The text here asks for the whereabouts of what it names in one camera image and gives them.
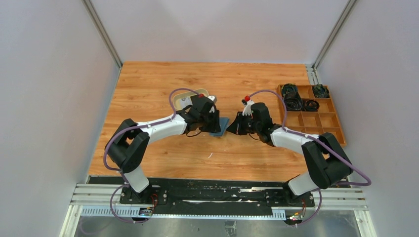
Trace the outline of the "blue card holder wallet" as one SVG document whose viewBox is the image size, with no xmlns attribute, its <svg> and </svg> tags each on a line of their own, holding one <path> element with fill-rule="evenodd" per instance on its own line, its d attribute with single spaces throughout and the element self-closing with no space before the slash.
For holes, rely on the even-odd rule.
<svg viewBox="0 0 419 237">
<path fill-rule="evenodd" d="M 220 131 L 217 133 L 210 133 L 209 135 L 212 137 L 222 137 L 224 133 L 226 132 L 226 129 L 229 125 L 230 119 L 228 117 L 220 117 L 219 119 L 219 125 L 220 125 Z"/>
</svg>

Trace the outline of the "beige oval tray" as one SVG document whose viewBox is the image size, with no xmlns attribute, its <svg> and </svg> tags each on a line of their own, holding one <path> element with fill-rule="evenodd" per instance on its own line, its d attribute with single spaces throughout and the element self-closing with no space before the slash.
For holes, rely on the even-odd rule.
<svg viewBox="0 0 419 237">
<path fill-rule="evenodd" d="M 188 105 L 192 105 L 191 97 L 194 95 L 203 94 L 208 97 L 209 93 L 206 89 L 199 88 L 195 90 L 178 88 L 169 94 L 170 106 L 174 111 L 184 109 Z"/>
</svg>

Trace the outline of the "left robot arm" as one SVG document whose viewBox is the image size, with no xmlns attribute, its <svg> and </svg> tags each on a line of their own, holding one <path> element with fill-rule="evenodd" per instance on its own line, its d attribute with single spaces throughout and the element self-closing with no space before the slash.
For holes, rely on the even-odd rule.
<svg viewBox="0 0 419 237">
<path fill-rule="evenodd" d="M 131 189 L 132 197 L 139 204 L 151 199 L 149 180 L 140 164 L 147 146 L 171 136 L 187 135 L 192 131 L 218 133 L 219 110 L 216 96 L 203 94 L 191 97 L 191 105 L 174 112 L 171 116 L 150 122 L 124 120 L 105 147 L 104 157 L 118 167 Z"/>
</svg>

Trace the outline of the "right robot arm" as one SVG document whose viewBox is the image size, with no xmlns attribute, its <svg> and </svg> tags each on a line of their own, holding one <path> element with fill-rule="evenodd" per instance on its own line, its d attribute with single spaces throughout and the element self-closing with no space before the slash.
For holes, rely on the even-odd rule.
<svg viewBox="0 0 419 237">
<path fill-rule="evenodd" d="M 226 130 L 236 135 L 256 134 L 267 145 L 304 156 L 308 171 L 283 187 L 282 199 L 288 206 L 295 206 L 303 194 L 327 189 L 353 173 L 349 158 L 333 134 L 306 134 L 276 124 L 262 102 L 246 105 Z"/>
</svg>

